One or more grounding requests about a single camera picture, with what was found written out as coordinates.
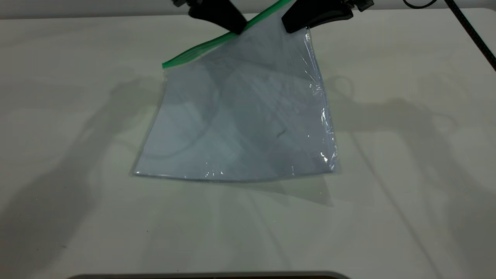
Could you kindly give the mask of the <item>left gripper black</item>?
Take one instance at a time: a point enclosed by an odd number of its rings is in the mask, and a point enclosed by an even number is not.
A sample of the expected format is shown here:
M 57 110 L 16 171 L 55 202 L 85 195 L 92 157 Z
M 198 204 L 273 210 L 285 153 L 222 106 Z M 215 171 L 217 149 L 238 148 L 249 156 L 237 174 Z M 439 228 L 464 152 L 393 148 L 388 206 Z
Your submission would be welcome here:
M 175 7 L 187 5 L 192 18 L 211 22 L 234 34 L 241 34 L 248 22 L 230 0 L 172 0 Z

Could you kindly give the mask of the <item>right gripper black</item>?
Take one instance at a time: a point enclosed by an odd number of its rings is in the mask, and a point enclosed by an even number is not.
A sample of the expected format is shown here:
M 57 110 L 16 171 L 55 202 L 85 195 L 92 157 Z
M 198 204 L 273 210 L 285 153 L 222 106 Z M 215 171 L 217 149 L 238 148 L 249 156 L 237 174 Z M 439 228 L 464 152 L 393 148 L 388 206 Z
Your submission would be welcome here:
M 282 16 L 287 33 L 313 28 L 334 21 L 347 21 L 352 9 L 365 11 L 374 5 L 373 0 L 296 0 Z

